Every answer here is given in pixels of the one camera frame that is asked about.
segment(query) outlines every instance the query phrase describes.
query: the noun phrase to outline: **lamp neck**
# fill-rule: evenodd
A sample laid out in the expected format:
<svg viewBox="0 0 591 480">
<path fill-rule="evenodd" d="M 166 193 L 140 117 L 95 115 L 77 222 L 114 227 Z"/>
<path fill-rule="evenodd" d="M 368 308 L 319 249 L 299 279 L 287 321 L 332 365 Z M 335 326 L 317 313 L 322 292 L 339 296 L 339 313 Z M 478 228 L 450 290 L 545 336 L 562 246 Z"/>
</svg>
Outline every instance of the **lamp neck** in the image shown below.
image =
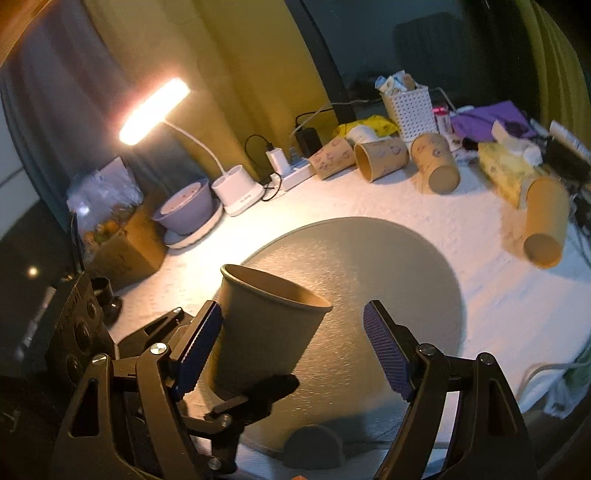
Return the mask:
<svg viewBox="0 0 591 480">
<path fill-rule="evenodd" d="M 209 153 L 211 155 L 211 157 L 215 160 L 217 167 L 220 169 L 220 171 L 222 172 L 222 175 L 226 176 L 226 170 L 223 169 L 222 167 L 222 163 L 219 161 L 219 159 L 216 157 L 216 154 L 213 153 L 209 147 L 204 144 L 202 141 L 200 141 L 198 138 L 195 138 L 194 136 L 192 136 L 189 132 L 187 132 L 186 130 L 183 130 L 182 128 L 178 127 L 177 125 L 169 122 L 168 120 L 162 120 L 162 123 L 164 123 L 165 125 L 168 125 L 171 128 L 174 128 L 177 132 L 182 133 L 185 137 L 187 137 L 190 140 L 193 140 L 197 145 L 199 145 L 202 149 L 204 149 L 207 153 Z"/>
</svg>

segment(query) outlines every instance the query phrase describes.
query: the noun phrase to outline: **black metal bracket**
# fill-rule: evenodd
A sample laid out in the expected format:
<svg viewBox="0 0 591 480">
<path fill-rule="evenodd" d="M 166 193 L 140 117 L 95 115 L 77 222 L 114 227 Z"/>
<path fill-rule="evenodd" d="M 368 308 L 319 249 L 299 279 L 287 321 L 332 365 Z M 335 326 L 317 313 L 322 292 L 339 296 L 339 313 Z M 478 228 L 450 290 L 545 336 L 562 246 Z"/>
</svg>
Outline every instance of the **black metal bracket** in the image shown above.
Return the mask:
<svg viewBox="0 0 591 480">
<path fill-rule="evenodd" d="M 156 341 L 130 358 L 100 354 L 89 365 L 61 424 L 51 478 L 201 480 L 234 473 L 244 428 L 268 416 L 275 401 L 299 386 L 295 376 L 278 375 L 216 406 L 202 420 L 183 417 L 176 402 L 196 386 L 220 332 L 220 306 L 208 301 L 195 318 L 175 309 L 151 325 L 155 328 L 140 330 L 128 342 L 127 351 L 166 342 Z M 139 394 L 132 415 L 129 393 Z M 138 432 L 142 438 L 134 442 Z M 210 439 L 211 455 L 197 452 L 191 436 Z M 136 444 L 147 452 L 134 451 Z"/>
<path fill-rule="evenodd" d="M 383 305 L 371 302 L 408 361 L 415 388 L 396 439 L 374 478 L 419 480 L 433 448 L 446 394 L 460 401 L 443 470 L 430 478 L 533 480 L 534 451 L 519 407 L 501 367 L 490 353 L 475 360 L 446 356 L 421 344 L 394 323 Z"/>
</svg>

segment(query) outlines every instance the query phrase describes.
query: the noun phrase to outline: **desk lamp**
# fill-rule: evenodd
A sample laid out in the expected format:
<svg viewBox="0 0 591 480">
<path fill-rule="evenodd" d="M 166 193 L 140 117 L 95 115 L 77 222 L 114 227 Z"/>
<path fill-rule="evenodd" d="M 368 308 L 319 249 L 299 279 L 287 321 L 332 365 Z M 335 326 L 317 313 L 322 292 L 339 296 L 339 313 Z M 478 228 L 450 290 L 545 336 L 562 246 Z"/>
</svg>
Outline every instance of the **desk lamp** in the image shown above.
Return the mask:
<svg viewBox="0 0 591 480">
<path fill-rule="evenodd" d="M 156 90 L 127 117 L 119 133 L 119 139 L 127 145 L 136 145 L 159 123 L 168 125 L 203 148 L 215 160 L 222 176 L 212 183 L 213 191 L 224 205 L 228 215 L 236 216 L 256 203 L 265 193 L 242 165 L 225 171 L 215 154 L 200 140 L 166 120 L 166 116 L 191 93 L 187 84 L 179 78 L 169 80 Z"/>
</svg>

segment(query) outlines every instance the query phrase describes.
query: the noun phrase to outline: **white tablecloth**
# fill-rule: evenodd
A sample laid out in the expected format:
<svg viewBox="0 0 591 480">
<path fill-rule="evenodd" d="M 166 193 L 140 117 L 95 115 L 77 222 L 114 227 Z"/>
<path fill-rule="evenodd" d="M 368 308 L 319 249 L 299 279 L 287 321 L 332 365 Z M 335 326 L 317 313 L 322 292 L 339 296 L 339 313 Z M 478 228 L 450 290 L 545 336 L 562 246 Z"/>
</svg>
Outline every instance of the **white tablecloth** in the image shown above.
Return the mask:
<svg viewBox="0 0 591 480">
<path fill-rule="evenodd" d="M 443 253 L 466 305 L 460 356 L 491 352 L 516 392 L 532 367 L 570 362 L 585 346 L 591 332 L 591 271 L 577 251 L 574 229 L 558 267 L 532 266 L 521 251 L 525 211 L 496 195 L 476 169 L 464 167 L 461 174 L 454 193 L 438 196 L 423 187 L 412 166 L 372 184 L 349 169 L 323 181 L 314 176 L 238 217 L 225 216 L 204 240 L 169 251 L 157 273 L 125 292 L 111 334 L 119 341 L 177 306 L 196 314 L 216 292 L 222 264 L 239 264 L 293 229 L 325 219 L 370 216 L 415 230 Z M 561 373 L 536 377 L 521 409 L 533 405 Z M 456 399 L 448 395 L 440 441 L 449 439 Z"/>
</svg>

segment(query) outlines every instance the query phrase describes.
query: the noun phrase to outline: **power strip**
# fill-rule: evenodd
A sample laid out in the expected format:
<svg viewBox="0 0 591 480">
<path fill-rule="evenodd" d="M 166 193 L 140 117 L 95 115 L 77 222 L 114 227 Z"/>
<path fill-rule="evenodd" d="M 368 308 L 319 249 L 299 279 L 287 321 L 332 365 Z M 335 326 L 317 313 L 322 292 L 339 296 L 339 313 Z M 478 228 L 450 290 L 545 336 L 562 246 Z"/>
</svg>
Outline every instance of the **power strip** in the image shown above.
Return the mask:
<svg viewBox="0 0 591 480">
<path fill-rule="evenodd" d="M 281 183 L 281 190 L 287 192 L 296 185 L 299 185 L 304 180 L 309 179 L 316 172 L 310 162 L 304 158 L 298 163 L 291 166 L 291 172 L 285 175 L 282 179 L 277 173 L 271 174 L 271 181 L 275 188 L 279 187 Z"/>
</svg>

